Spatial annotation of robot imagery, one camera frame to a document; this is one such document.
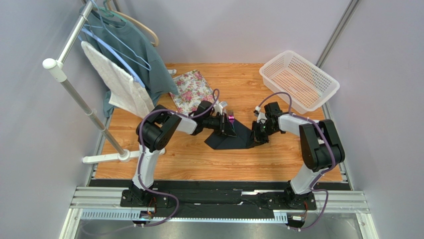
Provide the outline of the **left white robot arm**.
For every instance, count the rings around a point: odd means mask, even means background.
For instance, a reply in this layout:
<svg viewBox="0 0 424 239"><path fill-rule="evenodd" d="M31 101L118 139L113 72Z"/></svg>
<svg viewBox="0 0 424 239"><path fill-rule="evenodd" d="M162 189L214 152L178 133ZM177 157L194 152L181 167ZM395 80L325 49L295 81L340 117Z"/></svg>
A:
<svg viewBox="0 0 424 239"><path fill-rule="evenodd" d="M154 172L161 151L165 149L176 131L197 135L204 128L212 129L218 136L236 137L233 112L215 111L214 103L201 101L197 109L188 115L158 105L137 127L140 157L131 185L124 190L122 207L147 207L157 196L169 199L168 193L153 190Z"/></svg>

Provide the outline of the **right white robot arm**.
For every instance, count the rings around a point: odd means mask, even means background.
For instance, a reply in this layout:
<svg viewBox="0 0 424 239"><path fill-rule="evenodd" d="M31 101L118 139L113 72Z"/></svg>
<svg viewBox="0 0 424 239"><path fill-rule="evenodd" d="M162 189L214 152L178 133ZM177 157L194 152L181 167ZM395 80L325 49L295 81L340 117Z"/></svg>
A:
<svg viewBox="0 0 424 239"><path fill-rule="evenodd" d="M252 123L249 147L269 142L269 136L280 132L297 135L301 143L303 165L284 190L283 202L289 208L298 208L312 195L318 180L345 159L344 149L330 119L312 120L291 112L281 111L277 102L257 106L257 117Z"/></svg>

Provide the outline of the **black paper napkin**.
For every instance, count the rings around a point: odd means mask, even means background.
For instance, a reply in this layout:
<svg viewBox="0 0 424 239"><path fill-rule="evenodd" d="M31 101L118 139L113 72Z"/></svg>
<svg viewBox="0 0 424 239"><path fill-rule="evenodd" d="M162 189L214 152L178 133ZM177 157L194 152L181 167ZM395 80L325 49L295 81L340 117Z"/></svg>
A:
<svg viewBox="0 0 424 239"><path fill-rule="evenodd" d="M254 133L251 129L240 123L234 122L236 137L216 135L212 133L206 140L205 144L212 149L227 150L227 149L250 149L264 143L254 140Z"/></svg>

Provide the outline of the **iridescent fork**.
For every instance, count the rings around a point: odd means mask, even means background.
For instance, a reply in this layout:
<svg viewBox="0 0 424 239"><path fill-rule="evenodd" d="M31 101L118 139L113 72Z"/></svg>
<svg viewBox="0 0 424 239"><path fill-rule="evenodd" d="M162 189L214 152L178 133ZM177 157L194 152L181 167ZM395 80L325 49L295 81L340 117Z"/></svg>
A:
<svg viewBox="0 0 424 239"><path fill-rule="evenodd" d="M227 111L227 118L228 118L228 121L233 125L234 122L235 122L235 117L234 117L233 110L228 110Z"/></svg>

